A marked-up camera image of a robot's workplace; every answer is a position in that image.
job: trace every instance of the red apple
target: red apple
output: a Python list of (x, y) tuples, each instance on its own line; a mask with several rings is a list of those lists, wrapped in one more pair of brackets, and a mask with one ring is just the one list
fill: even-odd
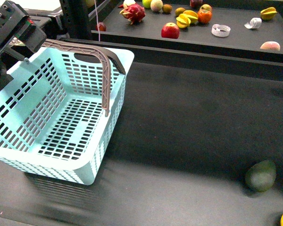
[(95, 29), (100, 32), (106, 31), (106, 25), (103, 22), (99, 22), (97, 26), (95, 26)]
[(179, 27), (172, 22), (166, 23), (161, 29), (161, 37), (170, 38), (170, 39), (178, 39)]
[(190, 0), (190, 6), (192, 8), (197, 8), (202, 5), (202, 0)]

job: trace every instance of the black tray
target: black tray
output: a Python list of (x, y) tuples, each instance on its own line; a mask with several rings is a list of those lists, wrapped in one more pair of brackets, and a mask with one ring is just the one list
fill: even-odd
[[(107, 26), (106, 32), (100, 33), (100, 40), (106, 42), (134, 44), (146, 47), (159, 47), (198, 53), (242, 57), (247, 59), (266, 60), (283, 63), (283, 1), (217, 1), (205, 3), (213, 7), (213, 17), (208, 25), (192, 25), (181, 29), (179, 39), (161, 38), (161, 28), (167, 22), (175, 22), (175, 9), (188, 6), (189, 1), (164, 1), (173, 6), (171, 14), (154, 13), (146, 9), (143, 22), (130, 25), (119, 12), (122, 1), (107, 1), (99, 10), (99, 20)], [(271, 21), (263, 21), (257, 30), (249, 30), (244, 24), (253, 17), (260, 17), (260, 11), (274, 6), (279, 12)], [(96, 17), (91, 16), (92, 27), (95, 28)], [(231, 27), (227, 38), (218, 38), (211, 34), (213, 24), (225, 24)], [(92, 38), (98, 40), (98, 32), (92, 31)], [(262, 50), (265, 41), (277, 41), (281, 51)]]

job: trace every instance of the gray floor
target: gray floor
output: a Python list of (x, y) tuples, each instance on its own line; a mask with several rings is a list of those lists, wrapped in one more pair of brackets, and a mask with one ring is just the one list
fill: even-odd
[(32, 225), (16, 222), (13, 220), (8, 220), (5, 218), (0, 218), (0, 226), (32, 226)]

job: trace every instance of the apple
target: apple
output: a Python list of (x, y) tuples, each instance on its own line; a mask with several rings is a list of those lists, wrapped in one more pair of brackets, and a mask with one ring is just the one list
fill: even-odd
[(207, 11), (211, 11), (212, 12), (212, 7), (209, 4), (204, 4), (200, 7), (200, 9), (204, 9)]
[(104, 22), (99, 22), (97, 26), (95, 26), (95, 29), (100, 32), (105, 32), (106, 31), (106, 25)]
[(178, 39), (179, 27), (172, 22), (166, 23), (161, 29), (161, 37), (169, 39)]
[(196, 8), (202, 5), (202, 0), (190, 0), (190, 6)]
[(162, 0), (152, 0), (150, 4), (150, 8), (152, 9), (153, 12), (159, 12), (162, 7), (163, 7), (163, 2)]

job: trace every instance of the dragon fruit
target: dragon fruit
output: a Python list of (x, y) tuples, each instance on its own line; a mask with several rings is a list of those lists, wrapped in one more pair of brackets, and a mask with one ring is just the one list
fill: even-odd
[(124, 18), (128, 19), (128, 21), (131, 22), (130, 24), (141, 22), (146, 16), (145, 8), (141, 7), (139, 4), (132, 4), (127, 8), (124, 8), (120, 11), (120, 14), (122, 14)]

